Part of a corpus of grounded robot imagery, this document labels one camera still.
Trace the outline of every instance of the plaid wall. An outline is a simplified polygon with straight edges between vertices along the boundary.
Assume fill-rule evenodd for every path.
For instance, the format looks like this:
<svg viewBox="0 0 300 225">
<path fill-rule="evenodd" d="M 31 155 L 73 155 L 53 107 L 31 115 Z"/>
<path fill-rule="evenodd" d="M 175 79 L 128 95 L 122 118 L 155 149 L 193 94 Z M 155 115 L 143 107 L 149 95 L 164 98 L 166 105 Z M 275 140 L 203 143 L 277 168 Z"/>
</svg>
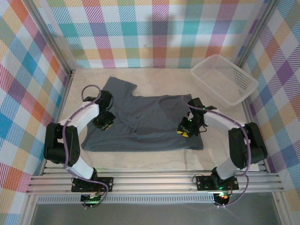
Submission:
<svg viewBox="0 0 300 225">
<path fill-rule="evenodd" d="M 0 0 L 0 225 L 14 225 L 67 77 L 21 0 Z"/>
<path fill-rule="evenodd" d="M 258 24 L 259 24 L 259 21 L 261 20 L 266 8 L 267 8 L 267 5 L 268 3 L 270 2 L 270 0 L 264 0 L 263 1 L 263 4 L 261 5 L 257 15 L 256 15 L 256 18 L 255 20 L 253 21 L 253 24 L 251 25 L 251 28 L 249 29 L 248 31 L 248 34 L 244 40 L 244 43 L 242 45 L 242 47 L 240 48 L 240 51 L 238 53 L 238 56 L 237 58 L 235 59 L 234 63 L 237 64 L 238 61 L 240 60 L 240 57 L 242 56 L 242 54 L 244 53 L 245 51 L 245 47 L 249 44 L 251 38 L 253 37 L 253 34 L 254 34 L 254 31 L 256 30 L 256 28 L 258 27 Z"/>
<path fill-rule="evenodd" d="M 300 0 L 281 0 L 244 67 L 259 82 L 248 101 L 300 221 Z"/>
<path fill-rule="evenodd" d="M 34 1 L 81 68 L 191 68 L 215 53 L 235 59 L 264 0 Z"/>
</svg>

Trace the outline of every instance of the gray t-shirt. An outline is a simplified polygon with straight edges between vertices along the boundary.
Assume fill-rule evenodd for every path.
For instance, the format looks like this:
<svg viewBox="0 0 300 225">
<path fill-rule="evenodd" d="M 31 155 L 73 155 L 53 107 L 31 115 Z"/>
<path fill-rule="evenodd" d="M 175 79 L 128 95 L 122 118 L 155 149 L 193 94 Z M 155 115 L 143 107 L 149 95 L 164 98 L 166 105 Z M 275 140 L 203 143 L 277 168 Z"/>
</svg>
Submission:
<svg viewBox="0 0 300 225">
<path fill-rule="evenodd" d="M 181 96 L 133 96 L 136 85 L 110 77 L 103 90 L 113 95 L 109 110 L 116 119 L 105 131 L 88 123 L 82 148 L 88 151 L 165 151 L 176 149 L 202 150 L 198 137 L 183 137 L 177 127 L 189 108 Z"/>
</svg>

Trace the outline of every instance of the black mounting bracket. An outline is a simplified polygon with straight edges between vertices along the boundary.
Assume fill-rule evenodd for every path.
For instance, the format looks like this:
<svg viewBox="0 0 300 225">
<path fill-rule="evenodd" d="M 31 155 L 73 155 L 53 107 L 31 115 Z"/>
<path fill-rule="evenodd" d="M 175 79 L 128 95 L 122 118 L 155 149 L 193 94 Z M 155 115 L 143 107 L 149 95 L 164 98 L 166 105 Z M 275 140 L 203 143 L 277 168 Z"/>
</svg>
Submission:
<svg viewBox="0 0 300 225">
<path fill-rule="evenodd" d="M 239 184 L 236 177 L 231 177 L 221 183 L 216 187 L 216 183 L 211 176 L 196 176 L 196 184 L 198 191 L 231 191 L 239 190 Z"/>
<path fill-rule="evenodd" d="M 113 190 L 113 177 L 97 177 L 96 181 L 105 183 L 108 186 L 108 192 Z M 71 192 L 104 192 L 105 187 L 100 184 L 87 182 L 78 178 L 72 180 Z"/>
</svg>

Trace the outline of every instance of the white plastic basket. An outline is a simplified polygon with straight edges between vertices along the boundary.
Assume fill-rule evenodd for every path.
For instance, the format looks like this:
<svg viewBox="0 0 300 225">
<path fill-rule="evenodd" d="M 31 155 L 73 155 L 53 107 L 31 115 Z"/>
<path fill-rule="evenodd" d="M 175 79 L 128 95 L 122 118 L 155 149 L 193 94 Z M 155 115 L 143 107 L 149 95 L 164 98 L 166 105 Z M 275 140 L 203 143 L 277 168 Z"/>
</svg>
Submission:
<svg viewBox="0 0 300 225">
<path fill-rule="evenodd" d="M 225 108 L 237 105 L 258 87 L 256 79 L 218 54 L 198 63 L 191 73 L 196 84 Z"/>
</svg>

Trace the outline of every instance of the black cable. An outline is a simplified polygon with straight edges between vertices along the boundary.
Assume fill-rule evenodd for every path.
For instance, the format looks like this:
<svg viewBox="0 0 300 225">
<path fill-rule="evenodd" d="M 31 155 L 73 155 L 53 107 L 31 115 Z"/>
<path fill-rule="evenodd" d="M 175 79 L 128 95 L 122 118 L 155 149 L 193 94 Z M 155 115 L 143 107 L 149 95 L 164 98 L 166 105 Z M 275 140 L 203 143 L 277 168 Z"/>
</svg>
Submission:
<svg viewBox="0 0 300 225">
<path fill-rule="evenodd" d="M 112 96 L 112 99 L 111 99 L 111 105 L 108 108 L 106 108 L 106 110 L 111 109 L 112 106 L 113 106 L 113 96 Z"/>
<path fill-rule="evenodd" d="M 199 133 L 204 133 L 204 132 L 206 132 L 207 131 L 207 128 L 206 127 L 208 127 L 208 126 L 206 126 L 205 124 L 203 125 L 203 128 L 205 129 L 204 131 L 200 131 Z"/>
<path fill-rule="evenodd" d="M 233 185 L 232 185 L 232 183 L 229 183 L 229 186 L 231 188 L 231 192 L 230 192 L 229 196 L 231 196 L 233 194 Z"/>
<path fill-rule="evenodd" d="M 193 176 L 193 178 L 192 178 L 192 183 L 195 184 L 195 185 L 197 185 L 197 184 L 194 183 L 194 178 L 195 178 L 195 176 L 197 176 L 197 175 L 204 176 L 202 173 L 196 173 L 196 174 Z"/>
<path fill-rule="evenodd" d="M 84 200 L 82 205 L 84 206 L 85 209 L 88 209 L 90 208 L 91 210 L 97 206 L 99 206 L 101 204 L 101 202 L 104 200 L 104 198 L 102 198 L 102 196 L 104 196 L 106 193 L 106 191 L 103 193 L 103 195 L 101 195 L 101 199 L 98 203 L 96 203 L 95 205 L 90 205 L 90 206 L 87 206 L 85 203 L 87 202 L 87 200 Z"/>
</svg>

